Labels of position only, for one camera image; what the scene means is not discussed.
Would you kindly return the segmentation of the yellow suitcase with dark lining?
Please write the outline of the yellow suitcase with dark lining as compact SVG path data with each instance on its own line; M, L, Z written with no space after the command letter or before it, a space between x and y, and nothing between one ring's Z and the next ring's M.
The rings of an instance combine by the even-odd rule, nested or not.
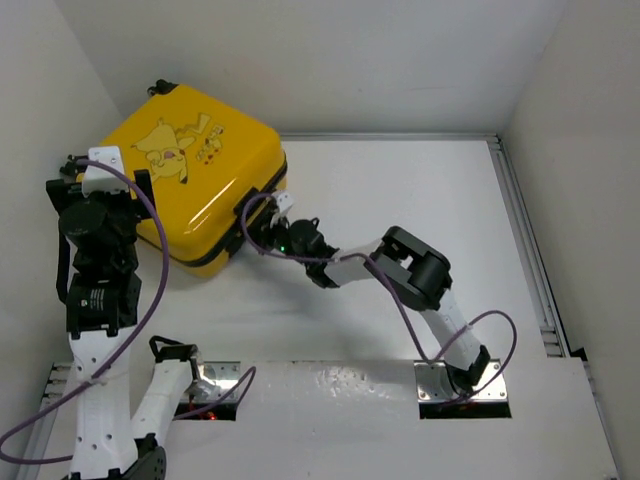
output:
M244 243L239 216L257 193L283 189L287 160L270 126L186 84L157 80L108 134L127 175L149 172L174 264L219 273Z

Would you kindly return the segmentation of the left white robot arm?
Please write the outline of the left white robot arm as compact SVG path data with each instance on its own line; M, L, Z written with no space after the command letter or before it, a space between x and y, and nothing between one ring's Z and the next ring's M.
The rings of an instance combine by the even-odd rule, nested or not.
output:
M91 161L79 182L51 180L59 214L56 288L78 382L71 479L163 479L166 436L182 395L197 378L193 344L151 348L151 382L130 407L129 348L148 316L138 315L137 225L157 217L150 175L132 179Z

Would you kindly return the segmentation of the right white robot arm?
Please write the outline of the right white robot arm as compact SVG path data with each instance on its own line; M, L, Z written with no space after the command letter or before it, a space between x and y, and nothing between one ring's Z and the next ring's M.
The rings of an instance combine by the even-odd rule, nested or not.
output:
M404 311L419 313L440 345L454 392L469 396L490 361L487 347L472 333L452 291L451 265L433 247L399 226L372 243L352 250L329 245L319 220L285 219L250 230L256 243L304 266L307 277L324 289L377 279Z

